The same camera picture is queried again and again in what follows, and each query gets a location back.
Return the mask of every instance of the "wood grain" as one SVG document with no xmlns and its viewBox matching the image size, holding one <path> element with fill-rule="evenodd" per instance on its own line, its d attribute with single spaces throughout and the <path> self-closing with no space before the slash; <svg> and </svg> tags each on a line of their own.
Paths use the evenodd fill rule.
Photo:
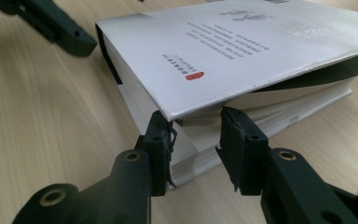
<svg viewBox="0 0 358 224">
<path fill-rule="evenodd" d="M 201 0 L 55 1 L 93 34 L 103 18 Z M 358 11 L 358 0 L 312 1 Z M 297 150 L 329 183 L 358 190 L 358 78 L 353 94 L 270 140 Z M 77 58 L 0 12 L 0 223 L 53 183 L 84 189 L 108 176 L 138 136 L 97 48 Z M 259 197 L 233 191 L 223 166 L 153 199 L 154 223 L 264 223 Z"/>
</svg>

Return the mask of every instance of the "light wood tabletop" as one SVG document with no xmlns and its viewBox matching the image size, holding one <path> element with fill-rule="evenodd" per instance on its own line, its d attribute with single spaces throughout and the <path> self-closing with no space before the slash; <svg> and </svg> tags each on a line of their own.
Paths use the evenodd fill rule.
<svg viewBox="0 0 358 224">
<path fill-rule="evenodd" d="M 96 38 L 95 22 L 202 0 L 54 1 Z M 358 11 L 358 0 L 315 0 Z M 270 139 L 301 153 L 328 183 L 358 191 L 358 78 L 353 94 Z M 99 46 L 87 58 L 51 45 L 18 16 L 0 12 L 0 223 L 38 190 L 84 189 L 107 177 L 137 129 Z M 265 223 L 260 197 L 235 193 L 222 165 L 153 198 L 153 223 Z"/>
</svg>

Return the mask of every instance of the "white book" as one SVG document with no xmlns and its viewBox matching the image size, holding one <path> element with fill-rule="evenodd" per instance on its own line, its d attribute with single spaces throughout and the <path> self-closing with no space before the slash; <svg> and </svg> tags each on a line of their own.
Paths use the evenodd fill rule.
<svg viewBox="0 0 358 224">
<path fill-rule="evenodd" d="M 140 133 L 157 109 L 167 120 L 213 117 L 223 105 L 243 107 L 243 97 L 252 102 L 252 94 L 265 94 L 257 90 L 358 55 L 358 12 L 296 0 L 227 0 L 97 26 Z M 348 95 L 350 82 L 275 91 L 240 109 L 272 136 Z M 176 184 L 220 162 L 214 152 L 218 125 L 174 128 Z"/>
</svg>

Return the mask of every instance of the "wooden surface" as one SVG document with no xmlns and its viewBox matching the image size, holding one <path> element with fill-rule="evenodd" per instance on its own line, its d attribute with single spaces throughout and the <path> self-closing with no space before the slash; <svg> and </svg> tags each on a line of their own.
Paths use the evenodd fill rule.
<svg viewBox="0 0 358 224">
<path fill-rule="evenodd" d="M 94 23 L 202 0 L 56 0 L 96 37 Z M 358 0 L 318 0 L 358 11 Z M 270 139 L 300 152 L 326 181 L 358 190 L 358 78 L 353 94 Z M 0 223 L 53 183 L 84 189 L 108 176 L 138 133 L 97 47 L 88 58 L 50 45 L 0 12 Z M 153 223 L 264 223 L 259 197 L 234 193 L 223 166 L 152 201 Z"/>
</svg>

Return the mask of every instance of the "white book cover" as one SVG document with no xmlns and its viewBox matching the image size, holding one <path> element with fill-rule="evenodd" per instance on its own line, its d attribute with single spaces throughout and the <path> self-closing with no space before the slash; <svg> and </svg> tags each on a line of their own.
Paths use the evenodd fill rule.
<svg viewBox="0 0 358 224">
<path fill-rule="evenodd" d="M 97 24 L 167 120 L 358 55 L 358 12 L 297 0 L 227 0 Z"/>
</svg>

